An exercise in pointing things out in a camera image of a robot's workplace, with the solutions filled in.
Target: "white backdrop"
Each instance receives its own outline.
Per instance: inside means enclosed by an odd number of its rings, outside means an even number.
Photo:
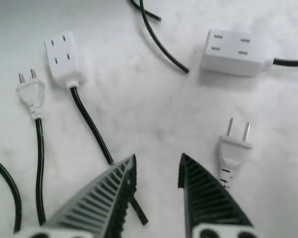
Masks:
[[[15,92],[30,68],[46,84],[44,204],[49,218],[108,166],[70,93],[47,72],[44,39],[74,32],[88,81],[81,99],[115,161],[135,153],[136,198],[125,238],[183,238],[178,164],[185,152],[217,175],[216,144],[234,118],[232,136],[251,122],[254,150],[231,194],[268,238],[298,237],[298,69],[273,67],[256,78],[200,70],[208,30],[268,36],[270,53],[298,59],[298,0],[159,0],[145,7],[162,17],[151,25],[166,48],[191,69],[175,68],[125,0],[0,0],[0,162],[22,197],[22,227],[37,226],[35,124]],[[0,176],[0,237],[12,234],[14,203]]]

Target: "electrical plug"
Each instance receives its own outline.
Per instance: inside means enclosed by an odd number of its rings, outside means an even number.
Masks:
[[[42,117],[42,104],[44,100],[44,83],[36,77],[36,72],[31,69],[31,80],[25,81],[24,75],[19,74],[20,84],[16,91],[22,102],[28,107],[34,120]]]
[[[242,140],[229,136],[233,124],[230,119],[226,135],[221,135],[219,139],[219,159],[220,159],[220,183],[226,188],[231,187],[236,171],[244,162],[246,154],[253,149],[253,145],[247,142],[250,131],[250,123],[247,123]]]

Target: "black power cable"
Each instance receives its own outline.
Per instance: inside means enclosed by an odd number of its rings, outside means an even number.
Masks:
[[[151,26],[149,24],[149,21],[147,19],[147,16],[146,16],[146,11],[145,11],[145,8],[144,8],[144,1],[143,0],[140,0],[140,10],[141,10],[141,14],[143,16],[143,20],[145,22],[146,28],[147,28],[149,34],[151,35],[152,39],[156,43],[156,45],[160,48],[160,50],[164,53],[164,55],[168,57],[169,60],[171,60],[182,71],[184,71],[185,73],[188,73],[189,69],[186,66],[184,66],[183,64],[181,64],[175,57],[173,57],[166,50],[166,48],[162,45],[162,43],[159,41],[158,37],[154,34],[153,29],[151,28]]]
[[[288,66],[288,67],[298,67],[298,60],[274,58],[273,64],[281,65],[281,66]]]
[[[22,219],[22,205],[21,205],[21,197],[19,190],[9,174],[9,172],[5,169],[5,167],[0,164],[0,174],[8,184],[14,199],[15,204],[15,221],[14,221],[14,233],[18,232],[21,227],[21,219]]]
[[[99,147],[100,147],[101,151],[103,152],[105,159],[107,160],[107,163],[109,165],[115,164],[113,158],[111,157],[111,155],[106,147],[106,144],[105,144],[103,138],[101,137],[98,129],[96,128],[92,118],[89,116],[87,110],[85,109],[82,101],[80,100],[77,89],[75,87],[71,88],[71,94],[73,96],[73,99],[75,101],[75,104],[76,104],[78,110],[80,111],[81,115],[83,116],[87,125],[89,126],[90,130],[92,131],[95,139],[97,140]],[[143,210],[141,209],[140,205],[138,204],[138,202],[136,201],[136,199],[134,197],[131,198],[130,203],[131,203],[131,206],[133,207],[133,209],[135,210],[135,213],[139,217],[139,220],[141,221],[141,223],[143,225],[148,223],[148,219],[147,219],[146,215],[144,214]]]
[[[135,9],[137,9],[138,11],[141,11],[140,6],[134,0],[129,0],[129,2],[131,3],[132,6],[134,6]],[[154,15],[153,13],[147,10],[145,10],[145,13],[147,16],[153,18],[154,20],[161,21],[161,17]]]
[[[44,206],[43,206],[43,170],[44,170],[44,142],[43,142],[43,127],[41,119],[35,120],[36,134],[38,140],[38,169],[36,174],[35,199],[36,210],[38,213],[39,224],[43,225],[46,221]]]

